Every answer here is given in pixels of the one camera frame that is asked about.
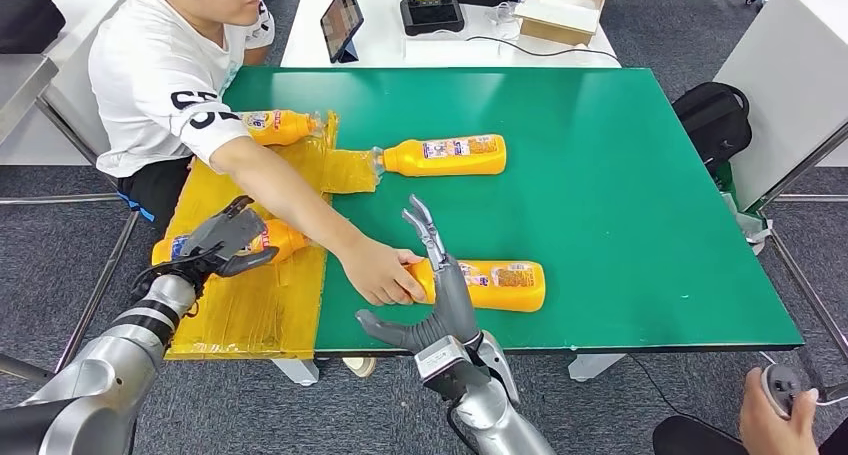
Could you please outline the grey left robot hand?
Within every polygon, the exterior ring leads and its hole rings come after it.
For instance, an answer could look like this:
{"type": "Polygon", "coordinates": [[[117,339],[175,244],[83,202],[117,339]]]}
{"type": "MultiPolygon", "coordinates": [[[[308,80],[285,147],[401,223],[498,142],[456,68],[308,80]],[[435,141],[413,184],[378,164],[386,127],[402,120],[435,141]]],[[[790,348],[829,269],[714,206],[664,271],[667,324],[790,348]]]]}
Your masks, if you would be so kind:
{"type": "Polygon", "coordinates": [[[187,263],[203,280],[211,275],[230,278],[269,263],[278,253],[275,246],[251,249],[251,243],[266,235],[267,226],[248,205],[253,199],[241,195],[197,227],[173,260],[187,263]]]}

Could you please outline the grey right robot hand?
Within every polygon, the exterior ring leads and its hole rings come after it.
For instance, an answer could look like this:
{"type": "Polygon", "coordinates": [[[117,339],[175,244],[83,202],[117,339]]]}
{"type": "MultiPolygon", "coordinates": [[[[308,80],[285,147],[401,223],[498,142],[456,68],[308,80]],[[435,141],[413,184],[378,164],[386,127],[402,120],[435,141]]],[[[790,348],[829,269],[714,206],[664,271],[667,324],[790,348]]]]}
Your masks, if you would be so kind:
{"type": "Polygon", "coordinates": [[[445,249],[426,205],[414,194],[409,203],[411,207],[402,210],[402,217],[415,228],[427,250],[435,288],[432,310],[413,325],[383,321],[366,309],[357,311],[355,318],[372,338],[413,354],[448,335],[463,344],[472,343],[481,337],[481,330],[459,262],[445,249]]]}

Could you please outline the person's hand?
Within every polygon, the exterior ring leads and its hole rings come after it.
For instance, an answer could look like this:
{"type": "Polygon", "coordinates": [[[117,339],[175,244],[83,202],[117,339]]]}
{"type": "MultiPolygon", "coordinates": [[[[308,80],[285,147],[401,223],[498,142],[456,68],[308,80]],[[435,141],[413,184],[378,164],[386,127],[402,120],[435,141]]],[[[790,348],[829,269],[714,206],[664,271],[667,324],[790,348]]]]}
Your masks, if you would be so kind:
{"type": "Polygon", "coordinates": [[[813,436],[818,390],[798,394],[789,420],[779,417],[761,386],[762,369],[751,369],[745,378],[739,432],[749,454],[819,453],[813,436]]]}

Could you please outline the person's right hand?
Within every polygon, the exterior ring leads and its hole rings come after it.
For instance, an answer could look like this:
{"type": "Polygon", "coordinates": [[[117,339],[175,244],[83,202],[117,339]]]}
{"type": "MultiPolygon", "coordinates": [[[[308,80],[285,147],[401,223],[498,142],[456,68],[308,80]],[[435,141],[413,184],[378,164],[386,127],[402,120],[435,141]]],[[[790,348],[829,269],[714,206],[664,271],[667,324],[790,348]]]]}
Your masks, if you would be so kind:
{"type": "Polygon", "coordinates": [[[407,270],[423,261],[408,249],[396,249],[364,235],[331,248],[355,290],[372,305],[423,302],[422,285],[407,270]]]}

